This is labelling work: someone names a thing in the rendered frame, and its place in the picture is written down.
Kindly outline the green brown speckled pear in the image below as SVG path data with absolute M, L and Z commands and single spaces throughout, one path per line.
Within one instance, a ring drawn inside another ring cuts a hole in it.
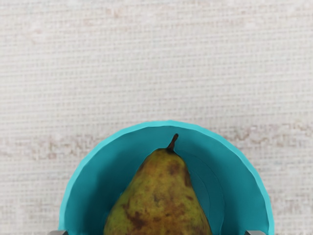
M 103 235 L 213 235 L 188 167 L 174 151 L 178 137 L 147 156 L 110 210 Z

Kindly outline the teal bowl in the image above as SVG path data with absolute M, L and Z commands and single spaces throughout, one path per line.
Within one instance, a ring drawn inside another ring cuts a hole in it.
M 144 159 L 167 147 L 185 160 L 213 235 L 274 235 L 268 192 L 244 154 L 222 136 L 198 125 L 167 120 L 140 123 L 101 141 L 77 166 L 60 207 L 59 230 L 102 235 L 107 215 Z

